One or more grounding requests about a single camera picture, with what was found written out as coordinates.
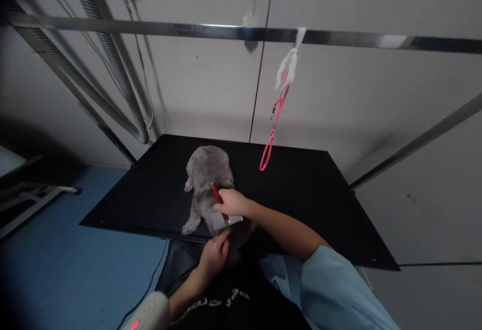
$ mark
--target forearm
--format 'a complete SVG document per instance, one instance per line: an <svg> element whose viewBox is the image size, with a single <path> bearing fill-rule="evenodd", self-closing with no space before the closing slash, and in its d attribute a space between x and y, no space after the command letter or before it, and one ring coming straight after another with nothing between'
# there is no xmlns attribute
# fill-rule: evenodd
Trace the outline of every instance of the forearm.
<svg viewBox="0 0 482 330"><path fill-rule="evenodd" d="M287 214L251 201L246 216L256 222L291 256L306 261L320 245L331 246L307 225Z"/></svg>
<svg viewBox="0 0 482 330"><path fill-rule="evenodd" d="M197 269L194 269L186 281L169 298L169 320L176 320L187 309L192 301L201 295L207 285L199 283L196 277Z"/></svg>

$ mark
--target black table top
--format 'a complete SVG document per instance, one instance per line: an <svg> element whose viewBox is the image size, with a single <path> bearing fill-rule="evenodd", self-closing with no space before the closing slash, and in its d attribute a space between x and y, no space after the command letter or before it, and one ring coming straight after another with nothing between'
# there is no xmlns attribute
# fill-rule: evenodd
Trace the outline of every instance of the black table top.
<svg viewBox="0 0 482 330"><path fill-rule="evenodd" d="M274 146L270 162L261 172L264 145L162 135L81 225L208 241L204 222L192 235L181 235L192 199L192 192L184 192L186 164L202 145L227 152L234 184L246 197L307 224L355 265L399 269L326 151ZM249 245L263 252L283 253L261 229L256 229Z"/></svg>

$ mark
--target leash clip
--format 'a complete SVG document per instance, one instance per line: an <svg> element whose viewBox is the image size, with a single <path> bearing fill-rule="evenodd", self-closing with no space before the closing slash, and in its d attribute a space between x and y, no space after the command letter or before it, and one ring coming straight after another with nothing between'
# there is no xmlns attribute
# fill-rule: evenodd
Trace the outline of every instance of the leash clip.
<svg viewBox="0 0 482 330"><path fill-rule="evenodd" d="M271 119L273 119L273 115L275 114L275 110L276 110L276 104L273 105L273 111L271 112Z"/></svg>

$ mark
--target flexible hose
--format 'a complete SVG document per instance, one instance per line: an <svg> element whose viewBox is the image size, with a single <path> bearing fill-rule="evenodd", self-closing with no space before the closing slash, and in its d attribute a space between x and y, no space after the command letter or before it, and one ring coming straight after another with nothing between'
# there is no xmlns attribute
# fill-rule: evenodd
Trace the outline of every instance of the flexible hose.
<svg viewBox="0 0 482 330"><path fill-rule="evenodd" d="M118 122L125 130L133 136L138 135L137 128L130 122L126 122L117 111L100 96L92 85L83 77L82 74L70 63L69 60L60 52L54 43L40 29L29 29L33 36L42 44L44 50L57 62L62 70L91 98L104 112Z"/></svg>
<svg viewBox="0 0 482 330"><path fill-rule="evenodd" d="M89 16L91 19L103 19L95 0L80 0L80 2L87 13L87 16ZM110 34L107 33L97 33L97 36L104 49L107 59L109 60L112 71L114 72L114 75L119 83L122 94L124 95L124 98L126 99L127 104L129 105L129 108L134 116L136 127L138 129L134 136L140 143L147 144L149 141L149 135L147 133L146 124L144 123L144 118L141 113L141 108L139 107L139 103L134 95L131 82L129 81L126 70L124 69L124 65L119 57L114 41L112 40Z"/></svg>

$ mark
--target red brush handle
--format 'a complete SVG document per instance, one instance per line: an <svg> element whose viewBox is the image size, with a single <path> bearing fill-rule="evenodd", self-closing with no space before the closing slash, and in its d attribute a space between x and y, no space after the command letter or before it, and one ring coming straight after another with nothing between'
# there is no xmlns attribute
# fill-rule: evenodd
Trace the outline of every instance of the red brush handle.
<svg viewBox="0 0 482 330"><path fill-rule="evenodd" d="M214 182L211 183L211 190L212 190L212 194L214 194L214 198L216 198L216 202L223 204L222 198L219 195L219 191L217 190ZM224 214L224 213L221 213L221 214L222 214L222 218L224 219L225 222L229 221L229 217L228 217L227 214Z"/></svg>

